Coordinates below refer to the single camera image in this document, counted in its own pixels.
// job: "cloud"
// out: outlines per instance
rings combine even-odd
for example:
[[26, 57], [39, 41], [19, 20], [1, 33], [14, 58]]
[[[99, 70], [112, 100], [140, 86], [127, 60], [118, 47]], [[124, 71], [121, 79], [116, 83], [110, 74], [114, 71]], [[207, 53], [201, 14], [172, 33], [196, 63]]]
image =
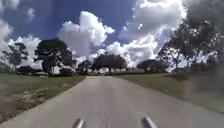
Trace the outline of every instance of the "cloud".
[[58, 37], [75, 50], [78, 56], [88, 56], [91, 47], [101, 46], [114, 29], [104, 25], [94, 14], [82, 11], [79, 25], [67, 21], [62, 25]]
[[132, 19], [119, 35], [120, 39], [130, 43], [121, 48], [115, 43], [113, 47], [118, 51], [125, 49], [133, 62], [155, 58], [184, 17], [186, 12], [181, 0], [137, 0]]
[[6, 6], [12, 9], [17, 9], [21, 0], [6, 0]]
[[129, 44], [121, 45], [120, 42], [114, 42], [107, 46], [106, 50], [109, 53], [123, 56], [129, 67], [133, 67], [139, 61], [145, 59], [153, 59], [155, 55], [153, 50], [157, 47], [154, 36], [149, 35], [142, 40], [134, 40]]
[[35, 10], [33, 8], [29, 8], [27, 10], [27, 15], [28, 15], [28, 19], [27, 22], [30, 22], [33, 20], [33, 18], [35, 17]]
[[0, 19], [0, 56], [3, 50], [8, 50], [8, 45], [5, 39], [13, 32], [13, 27], [11, 27], [7, 22]]
[[41, 69], [42, 68], [41, 63], [34, 62], [34, 58], [36, 58], [35, 50], [40, 42], [41, 40], [39, 38], [29, 35], [28, 37], [18, 37], [16, 40], [9, 39], [5, 43], [10, 45], [13, 45], [15, 43], [23, 43], [27, 48], [29, 56], [28, 56], [28, 60], [23, 60], [20, 65], [22, 66], [30, 65], [33, 68]]
[[18, 9], [21, 0], [0, 0], [0, 12], [4, 11], [5, 9]]

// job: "paved road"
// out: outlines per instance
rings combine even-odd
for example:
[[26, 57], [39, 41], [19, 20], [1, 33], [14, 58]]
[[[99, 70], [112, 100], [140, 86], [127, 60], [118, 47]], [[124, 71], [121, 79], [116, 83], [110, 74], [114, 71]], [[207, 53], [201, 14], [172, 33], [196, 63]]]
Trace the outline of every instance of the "paved road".
[[83, 118], [87, 128], [141, 128], [144, 116], [158, 128], [224, 127], [221, 114], [118, 78], [87, 77], [0, 128], [72, 128], [77, 118]]

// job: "lawn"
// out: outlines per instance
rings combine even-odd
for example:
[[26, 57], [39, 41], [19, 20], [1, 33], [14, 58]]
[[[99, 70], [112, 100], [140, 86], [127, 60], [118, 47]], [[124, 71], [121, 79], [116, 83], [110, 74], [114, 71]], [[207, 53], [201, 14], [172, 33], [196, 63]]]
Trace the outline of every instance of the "lawn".
[[224, 114], [224, 80], [217, 80], [217, 77], [212, 78], [207, 73], [141, 74], [122, 75], [121, 77], [141, 86]]
[[68, 90], [84, 79], [0, 74], [0, 123]]

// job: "tree trunk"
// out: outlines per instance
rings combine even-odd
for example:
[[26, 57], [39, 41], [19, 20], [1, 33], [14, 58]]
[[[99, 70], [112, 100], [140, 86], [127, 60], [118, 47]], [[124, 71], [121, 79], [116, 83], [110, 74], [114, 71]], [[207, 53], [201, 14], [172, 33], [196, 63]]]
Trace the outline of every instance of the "tree trunk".
[[109, 69], [109, 75], [111, 75], [111, 67], [109, 67], [108, 69]]
[[148, 72], [148, 69], [147, 69], [147, 68], [145, 68], [145, 69], [144, 69], [144, 72], [145, 72], [145, 74], [146, 74], [146, 73]]

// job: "sky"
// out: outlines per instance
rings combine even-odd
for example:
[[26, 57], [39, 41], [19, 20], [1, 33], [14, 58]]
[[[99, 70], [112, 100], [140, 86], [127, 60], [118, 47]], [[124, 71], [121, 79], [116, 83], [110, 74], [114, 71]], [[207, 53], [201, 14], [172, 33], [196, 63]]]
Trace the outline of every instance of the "sky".
[[22, 42], [33, 62], [41, 40], [60, 38], [78, 61], [108, 51], [130, 67], [155, 58], [186, 16], [181, 0], [0, 0], [0, 56]]

